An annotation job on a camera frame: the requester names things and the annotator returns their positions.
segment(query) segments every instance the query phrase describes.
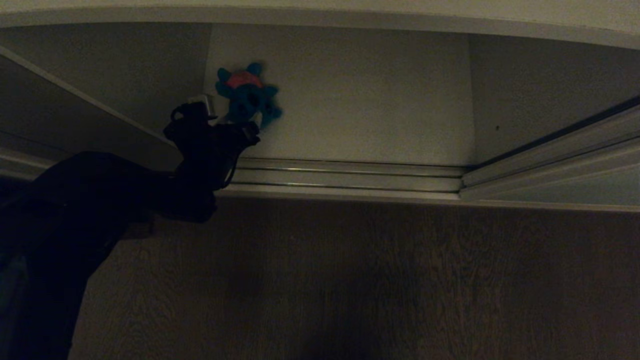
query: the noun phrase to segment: wooden floor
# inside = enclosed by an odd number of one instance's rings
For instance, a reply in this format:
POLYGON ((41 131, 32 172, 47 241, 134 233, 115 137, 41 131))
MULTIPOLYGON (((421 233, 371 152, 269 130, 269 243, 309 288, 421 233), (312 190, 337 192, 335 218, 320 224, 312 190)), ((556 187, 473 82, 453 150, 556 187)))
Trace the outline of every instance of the wooden floor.
POLYGON ((223 199, 92 277, 71 359, 640 359, 640 214, 223 199))

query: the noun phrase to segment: blue plush toy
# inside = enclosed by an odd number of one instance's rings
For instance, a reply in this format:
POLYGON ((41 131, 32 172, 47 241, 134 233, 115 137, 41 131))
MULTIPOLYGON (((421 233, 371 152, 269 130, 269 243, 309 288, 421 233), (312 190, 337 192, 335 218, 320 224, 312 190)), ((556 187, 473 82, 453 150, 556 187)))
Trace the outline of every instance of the blue plush toy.
POLYGON ((265 86, 260 80, 262 66, 258 63, 249 65, 246 70, 231 73, 226 69, 218 69, 219 82, 216 83, 218 94, 229 102, 229 113, 226 118, 231 122, 247 122, 257 112, 262 113, 261 128, 282 115, 276 107, 273 97, 278 88, 265 86))

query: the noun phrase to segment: white panel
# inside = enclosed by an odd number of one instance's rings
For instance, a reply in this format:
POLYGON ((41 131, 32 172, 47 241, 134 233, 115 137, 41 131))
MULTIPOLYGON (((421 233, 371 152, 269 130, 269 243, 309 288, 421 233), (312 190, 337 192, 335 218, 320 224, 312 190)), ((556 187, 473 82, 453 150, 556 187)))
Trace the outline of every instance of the white panel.
POLYGON ((474 186, 640 137, 640 106, 464 175, 474 186))
POLYGON ((640 94, 640 51, 470 37, 478 162, 640 94))
POLYGON ((172 170, 181 160, 178 150, 167 143, 1 56, 0 78, 3 133, 70 154, 112 152, 157 170, 172 170))
POLYGON ((411 192, 375 189, 231 184, 216 193, 224 197, 267 197, 276 199, 319 199, 338 201, 408 202, 418 204, 463 205, 457 193, 411 192))
POLYGON ((40 158, 54 161, 64 160, 73 155, 72 152, 68 152, 57 147, 51 147, 50 145, 36 143, 2 131, 0 131, 0 147, 13 149, 14 151, 19 151, 23 154, 38 156, 40 158))
POLYGON ((640 206, 640 167, 592 179, 543 186, 495 199, 526 202, 561 202, 569 204, 603 204, 640 206))
MULTIPOLYGON (((266 64, 282 119, 248 156, 466 165, 474 126, 466 35, 215 25, 206 90, 219 67, 266 64)), ((227 101, 218 97, 218 113, 227 101)))
POLYGON ((226 22, 419 29, 640 49, 637 0, 4 0, 0 26, 226 22))
POLYGON ((0 30, 0 45, 159 133, 200 94, 208 24, 80 24, 0 30))
POLYGON ((462 185, 460 178, 241 168, 237 170, 233 183, 448 193, 457 193, 462 185))
MULTIPOLYGON (((460 190, 463 200, 505 199, 637 168, 640 138, 460 190)), ((633 197, 635 191, 628 194, 633 197)))
POLYGON ((398 164, 346 163, 342 161, 300 161, 241 158, 238 169, 279 170, 290 172, 319 172, 361 175, 398 175, 459 179, 467 171, 462 167, 433 167, 398 164))
POLYGON ((0 147, 0 176, 32 181, 55 161, 0 147))

